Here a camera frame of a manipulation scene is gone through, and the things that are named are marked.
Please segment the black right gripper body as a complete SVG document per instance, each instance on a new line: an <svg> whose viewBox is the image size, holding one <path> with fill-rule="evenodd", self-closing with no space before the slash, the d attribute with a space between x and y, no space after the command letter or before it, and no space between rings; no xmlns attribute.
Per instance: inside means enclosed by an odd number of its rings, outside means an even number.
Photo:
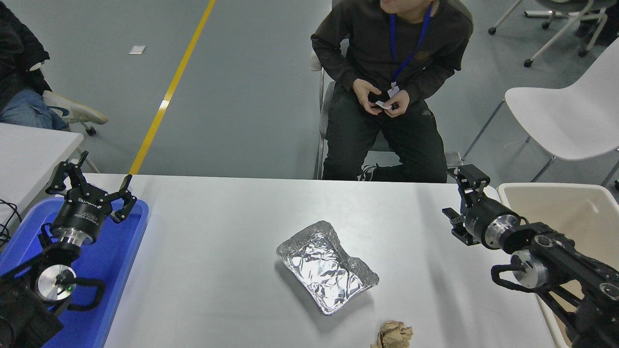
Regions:
<svg viewBox="0 0 619 348"><path fill-rule="evenodd" d="M497 218L509 215L508 207L484 196L473 203L462 203L462 215L466 231L477 241L485 247L500 247L497 228L491 225Z"/></svg>

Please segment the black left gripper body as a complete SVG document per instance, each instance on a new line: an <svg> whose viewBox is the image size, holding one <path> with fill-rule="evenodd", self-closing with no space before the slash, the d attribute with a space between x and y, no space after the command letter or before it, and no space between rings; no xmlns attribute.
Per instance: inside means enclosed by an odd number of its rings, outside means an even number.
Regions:
<svg viewBox="0 0 619 348"><path fill-rule="evenodd" d="M99 238L106 216L111 214L111 203L100 201L99 196L89 196L80 190L70 190L53 221L50 232L55 238L66 231L79 231L87 235L88 241Z"/></svg>

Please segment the person's left hand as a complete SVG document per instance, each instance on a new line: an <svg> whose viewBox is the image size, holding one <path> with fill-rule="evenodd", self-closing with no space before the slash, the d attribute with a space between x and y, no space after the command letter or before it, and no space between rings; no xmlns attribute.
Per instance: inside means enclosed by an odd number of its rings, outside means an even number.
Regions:
<svg viewBox="0 0 619 348"><path fill-rule="evenodd" d="M411 98L406 90L398 91L388 101L384 102L384 112L389 117L398 117L403 115L409 106Z"/></svg>

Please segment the person's right hand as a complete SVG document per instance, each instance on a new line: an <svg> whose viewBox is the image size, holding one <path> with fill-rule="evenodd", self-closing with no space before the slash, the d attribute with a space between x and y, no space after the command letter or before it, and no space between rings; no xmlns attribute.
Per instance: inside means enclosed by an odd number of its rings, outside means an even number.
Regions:
<svg viewBox="0 0 619 348"><path fill-rule="evenodd" d="M368 98L370 93L377 96L381 95L380 89L376 88L369 81L365 81L360 78L357 78L353 81L352 88L354 94L357 96L359 104L362 106L365 112L374 116L378 116L381 113L382 108L373 108L374 103L371 103Z"/></svg>

